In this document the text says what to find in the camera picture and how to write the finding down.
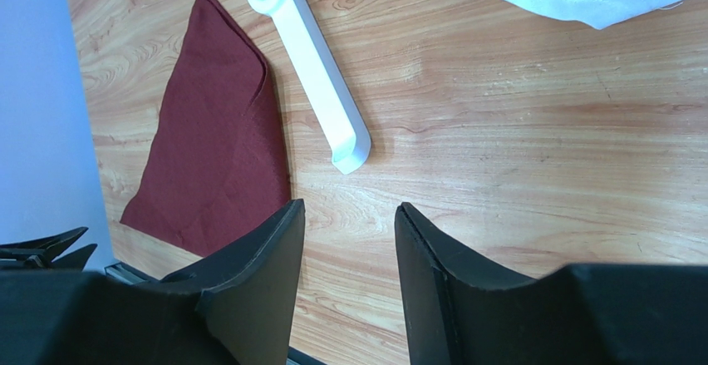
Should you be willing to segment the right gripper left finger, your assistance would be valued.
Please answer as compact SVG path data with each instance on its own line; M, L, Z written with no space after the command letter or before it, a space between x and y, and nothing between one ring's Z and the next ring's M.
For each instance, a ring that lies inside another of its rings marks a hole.
M305 204L157 283L1 261L4 364L284 364Z

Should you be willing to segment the dark red cloth napkin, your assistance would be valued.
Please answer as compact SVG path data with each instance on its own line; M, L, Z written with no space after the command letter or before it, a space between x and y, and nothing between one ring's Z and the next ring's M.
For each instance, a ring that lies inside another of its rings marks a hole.
M219 0L195 0L123 225L205 257L292 197L265 56Z

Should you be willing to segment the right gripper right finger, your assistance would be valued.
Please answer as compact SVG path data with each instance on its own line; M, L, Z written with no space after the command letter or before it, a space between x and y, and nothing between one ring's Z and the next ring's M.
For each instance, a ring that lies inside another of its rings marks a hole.
M707 269L567 264L540 279L452 238L414 205L395 215L414 364L704 364Z

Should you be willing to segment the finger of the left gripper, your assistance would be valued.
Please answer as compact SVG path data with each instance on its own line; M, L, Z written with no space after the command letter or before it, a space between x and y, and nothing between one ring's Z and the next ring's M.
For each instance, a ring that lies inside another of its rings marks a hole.
M34 254L32 266L35 269L83 270L96 249L97 244L88 244L69 254L63 254L66 248L51 247L40 254Z
M45 238L1 245L2 262L52 262L86 231L79 227Z

